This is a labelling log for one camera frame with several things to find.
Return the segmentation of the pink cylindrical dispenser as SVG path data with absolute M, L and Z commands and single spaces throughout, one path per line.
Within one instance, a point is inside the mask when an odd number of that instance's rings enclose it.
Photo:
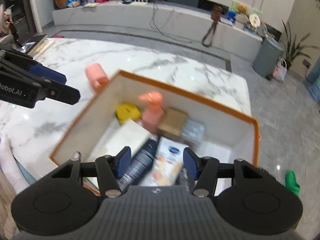
M 91 89 L 98 92 L 109 83 L 109 78 L 99 63 L 85 67 L 85 75 Z

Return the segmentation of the black plaid pouch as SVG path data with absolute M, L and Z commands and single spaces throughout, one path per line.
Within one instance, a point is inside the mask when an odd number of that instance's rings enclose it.
M 175 185 L 180 185 L 180 186 L 184 186 L 185 189 L 189 192 L 189 193 L 192 193 L 193 189 L 194 189 L 194 186 L 195 186 L 195 180 L 193 180 L 185 167 L 182 167 L 177 179 L 176 179 L 176 182 L 175 182 Z

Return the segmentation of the white hand cream tube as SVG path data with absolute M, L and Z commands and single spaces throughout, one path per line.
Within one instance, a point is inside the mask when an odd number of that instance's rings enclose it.
M 151 170 L 140 186 L 174 185 L 184 165 L 183 151 L 188 145 L 160 137 Z

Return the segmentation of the grey trash bin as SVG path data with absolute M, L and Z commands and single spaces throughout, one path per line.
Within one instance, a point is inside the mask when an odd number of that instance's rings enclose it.
M 253 70 L 262 77 L 271 76 L 283 52 L 283 46 L 274 38 L 264 38 L 252 64 Z

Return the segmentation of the dark blue spray can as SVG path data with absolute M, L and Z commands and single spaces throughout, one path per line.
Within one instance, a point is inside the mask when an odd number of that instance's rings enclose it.
M 117 180 L 118 186 L 122 192 L 125 192 L 131 185 L 138 185 L 151 170 L 155 160 L 157 147 L 158 142 L 149 139 L 132 157 L 125 174 L 121 179 Z

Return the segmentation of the stack of books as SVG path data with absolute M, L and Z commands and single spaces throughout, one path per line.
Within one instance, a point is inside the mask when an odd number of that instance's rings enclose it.
M 28 55 L 31 56 L 34 60 L 37 60 L 44 52 L 51 48 L 55 44 L 53 38 L 46 38 L 38 43 L 34 48 L 32 48 Z

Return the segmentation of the yellow tape measure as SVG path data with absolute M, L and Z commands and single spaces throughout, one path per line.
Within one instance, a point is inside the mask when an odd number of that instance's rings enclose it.
M 123 103 L 117 107 L 115 115 L 118 122 L 122 125 L 129 119 L 137 121 L 141 117 L 141 112 L 136 105 Z

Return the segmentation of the pink pump bottle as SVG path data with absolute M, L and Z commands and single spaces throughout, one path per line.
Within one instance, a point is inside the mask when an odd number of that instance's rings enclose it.
M 142 125 L 150 133 L 156 134 L 158 125 L 164 115 L 162 109 L 163 96 L 158 91 L 146 92 L 138 97 L 141 102 L 147 103 L 142 113 Z

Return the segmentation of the brown cardboard cube box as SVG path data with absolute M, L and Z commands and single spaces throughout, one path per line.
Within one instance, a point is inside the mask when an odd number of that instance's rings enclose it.
M 159 137 L 166 137 L 168 139 L 178 141 L 188 117 L 187 113 L 178 109 L 167 109 L 158 125 L 157 135 Z

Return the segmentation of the snack bags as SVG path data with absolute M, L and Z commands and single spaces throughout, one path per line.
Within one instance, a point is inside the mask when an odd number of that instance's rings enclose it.
M 75 8 L 81 5 L 81 0 L 68 0 L 66 6 L 69 8 Z

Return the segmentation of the floor plant by bin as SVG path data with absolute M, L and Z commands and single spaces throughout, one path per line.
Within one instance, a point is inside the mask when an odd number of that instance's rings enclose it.
M 285 57 L 284 60 L 286 62 L 286 68 L 289 70 L 292 66 L 293 61 L 300 56 L 306 57 L 311 59 L 311 56 L 305 53 L 306 49 L 315 49 L 319 50 L 319 46 L 315 45 L 306 45 L 304 42 L 311 36 L 311 33 L 307 33 L 304 35 L 300 40 L 297 40 L 297 35 L 294 36 L 291 33 L 290 23 L 284 23 L 283 20 L 282 24 L 284 27 L 284 34 L 286 37 L 286 42 L 281 41 L 285 48 Z

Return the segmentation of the green object on floor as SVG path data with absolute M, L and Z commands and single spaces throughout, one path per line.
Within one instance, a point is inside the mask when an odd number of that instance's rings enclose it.
M 285 174 L 285 187 L 296 196 L 299 196 L 300 185 L 297 182 L 296 174 L 293 170 L 287 170 Z

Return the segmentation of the teddy bear picture items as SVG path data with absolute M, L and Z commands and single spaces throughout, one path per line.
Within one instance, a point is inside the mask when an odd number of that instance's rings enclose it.
M 262 12 L 259 10 L 255 10 L 235 0 L 232 0 L 231 6 L 227 11 L 227 20 L 231 21 L 234 27 L 254 35 L 265 37 L 267 34 L 267 26 L 261 20 L 261 17 Z

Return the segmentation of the clear plastic cube box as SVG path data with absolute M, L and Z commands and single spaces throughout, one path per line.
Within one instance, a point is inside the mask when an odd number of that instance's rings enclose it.
M 203 123 L 188 118 L 182 128 L 180 142 L 196 150 L 203 141 L 205 130 L 206 127 Z

